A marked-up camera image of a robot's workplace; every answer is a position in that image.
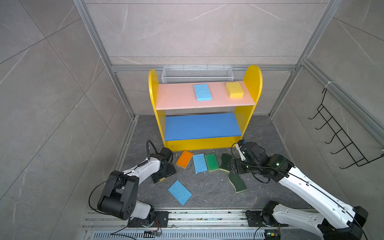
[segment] green sponge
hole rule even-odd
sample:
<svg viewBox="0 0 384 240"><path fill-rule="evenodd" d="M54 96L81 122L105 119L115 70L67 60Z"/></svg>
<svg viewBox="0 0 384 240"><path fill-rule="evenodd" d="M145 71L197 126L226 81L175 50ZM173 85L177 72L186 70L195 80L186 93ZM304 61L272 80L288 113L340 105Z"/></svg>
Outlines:
<svg viewBox="0 0 384 240"><path fill-rule="evenodd" d="M245 182L238 174L228 174L229 182L235 188L235 193L244 192L247 189Z"/></svg>
<svg viewBox="0 0 384 240"><path fill-rule="evenodd" d="M221 155L221 166L220 166L220 170L223 170L225 172L230 172L230 168L229 168L229 163L231 162L231 159L232 159L232 155L229 155L229 154L226 154L226 153L223 153Z"/></svg>
<svg viewBox="0 0 384 240"><path fill-rule="evenodd" d="M218 170L218 163L214 153L210 153L204 156L207 163L208 171Z"/></svg>

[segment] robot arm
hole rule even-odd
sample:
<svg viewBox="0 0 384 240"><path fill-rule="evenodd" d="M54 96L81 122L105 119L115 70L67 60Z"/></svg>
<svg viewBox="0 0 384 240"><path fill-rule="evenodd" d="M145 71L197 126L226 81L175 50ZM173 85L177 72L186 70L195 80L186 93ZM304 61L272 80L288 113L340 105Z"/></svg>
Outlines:
<svg viewBox="0 0 384 240"><path fill-rule="evenodd" d="M137 201L138 186L149 176L154 183L176 173L172 162L173 153L162 148L137 166L123 172L113 171L106 182L97 205L98 210L123 220L140 218L144 226L151 225L154 219L153 206Z"/></svg>
<svg viewBox="0 0 384 240"><path fill-rule="evenodd" d="M264 149L254 142L240 140L236 149L245 171L279 182L319 212L302 212L270 201L262 213L267 225L273 225L275 220L307 230L324 239L361 238L361 227L368 216L362 207L352 207L335 198L305 176L291 161L278 154L268 157Z"/></svg>

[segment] white wire basket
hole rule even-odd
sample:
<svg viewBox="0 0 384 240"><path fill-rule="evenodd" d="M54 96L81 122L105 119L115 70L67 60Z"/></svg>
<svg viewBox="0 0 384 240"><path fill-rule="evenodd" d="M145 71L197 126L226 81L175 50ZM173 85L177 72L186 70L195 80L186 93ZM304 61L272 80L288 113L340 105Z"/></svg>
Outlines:
<svg viewBox="0 0 384 240"><path fill-rule="evenodd" d="M161 75L163 83L206 83L233 81L230 67L165 67Z"/></svg>

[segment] blue shelf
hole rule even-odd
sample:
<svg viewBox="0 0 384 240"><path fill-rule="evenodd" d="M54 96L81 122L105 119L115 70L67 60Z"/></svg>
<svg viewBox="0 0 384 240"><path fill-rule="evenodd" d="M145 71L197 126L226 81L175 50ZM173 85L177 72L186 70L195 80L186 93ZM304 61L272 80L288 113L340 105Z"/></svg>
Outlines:
<svg viewBox="0 0 384 240"><path fill-rule="evenodd" d="M166 117L165 141L241 135L234 113Z"/></svg>

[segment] wall rack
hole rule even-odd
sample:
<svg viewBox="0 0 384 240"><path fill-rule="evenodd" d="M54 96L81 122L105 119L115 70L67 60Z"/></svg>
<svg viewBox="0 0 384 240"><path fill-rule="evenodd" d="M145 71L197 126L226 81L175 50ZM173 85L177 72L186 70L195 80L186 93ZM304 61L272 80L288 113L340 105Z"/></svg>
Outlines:
<svg viewBox="0 0 384 240"><path fill-rule="evenodd" d="M337 152L331 152L331 154L337 154L337 153L339 153L339 152L341 152L343 149L345 149L347 152L348 152L348 154L349 154L349 156L352 158L352 160L353 160L353 162L354 163L352 163L352 164L350 164L350 165L348 165L348 166L346 166L346 167L340 167L341 169L346 169L346 168L349 168L350 166L352 166L352 165L357 165L358 167L361 167L361 166L364 166L365 164L368 164L368 163L370 163L370 162L373 162L373 161L375 161L375 160L377 160L377 159L379 159L379 158L382 158L382 157L384 157L384 154L381 154L379 157L377 157L377 158L375 158L375 159L373 159L373 160L368 160L365 156L364 156L364 154L360 151L360 149L356 146L356 144L352 141L352 139L348 136L348 134L344 131L344 129L340 126L340 124L336 121L336 119L332 116L332 114L327 110L327 108L323 105L323 101L324 101L324 97L325 97L325 94L327 93L327 89L326 88L324 88L323 89L323 91L321 92L321 93L324 93L324 95L323 95L323 99L321 100L321 103L320 103L320 105L319 105L319 107L317 108L317 113L316 113L316 115L314 116L314 117L312 117L312 118L308 118L308 119L314 119L318 114L320 114L321 116L322 116L322 118L325 120L325 123L320 127L320 128L316 128L316 130L320 130L320 129L322 129L325 125L328 125L329 126L329 128L331 128L331 130L333 131L333 137L332 137L332 139L329 141L329 142L325 142L326 144L330 144L332 141L333 141L333 139L336 137L337 139L339 139L339 141L341 142L341 144L343 145L343 148L341 148L339 151L337 151ZM324 116L323 116L323 114L321 113L321 111L322 110L325 110L331 117L327 120ZM340 128L340 130L335 130L330 124L329 124L329 121L330 120L334 120L335 122L336 122L336 124L337 124L337 126L339 126L339 128ZM348 144L345 144L340 138L339 138L339 136L338 136L338 134L339 133L344 133L346 136L347 136L347 138L348 138L348 140L350 141ZM349 146L351 146L351 147L355 147L358 151L359 151L359 153L362 155L362 158L360 159L360 160L358 160L358 161L356 161L355 160L355 158L352 156L352 154L350 153L350 151L348 150L348 148L347 147L349 147Z"/></svg>

